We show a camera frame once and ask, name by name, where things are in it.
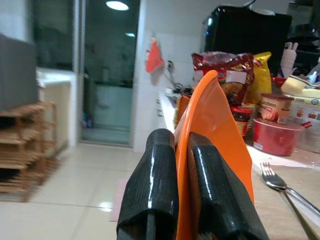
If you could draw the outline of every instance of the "glass sliding door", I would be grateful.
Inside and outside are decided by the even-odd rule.
[[[140,0],[86,1],[83,141],[130,144],[139,9]]]

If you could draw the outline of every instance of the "red snack bag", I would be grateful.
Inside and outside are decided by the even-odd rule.
[[[193,79],[196,83],[210,70],[216,70],[218,81],[229,104],[241,105],[255,78],[254,56],[251,53],[238,55],[221,51],[193,53],[192,60]]]

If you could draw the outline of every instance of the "snack bag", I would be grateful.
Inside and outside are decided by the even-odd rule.
[[[254,55],[254,81],[245,97],[245,103],[258,104],[261,100],[261,93],[270,94],[272,92],[271,76],[267,63],[270,57],[271,52],[269,51]]]
[[[221,51],[192,54],[197,84],[211,70],[218,73],[218,82],[232,106],[243,103],[249,86],[254,81],[254,56],[251,53],[232,54]]]

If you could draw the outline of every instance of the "bottle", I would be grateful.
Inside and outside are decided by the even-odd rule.
[[[320,57],[318,59],[318,64],[312,68],[306,77],[310,84],[316,84],[320,82]]]

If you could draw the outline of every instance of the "kitchen counter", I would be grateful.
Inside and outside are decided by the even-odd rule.
[[[159,93],[159,100],[166,128],[173,133],[175,131],[173,124],[175,109],[164,92]],[[281,157],[264,153],[250,145],[247,145],[247,149],[253,163],[254,205],[270,239],[307,240],[299,220],[285,197],[264,184],[261,178],[260,163],[270,162],[275,172],[291,187],[320,208],[320,154],[295,148],[291,156]],[[311,212],[293,197],[291,199],[297,208],[309,218],[309,224],[320,235],[320,216]]]

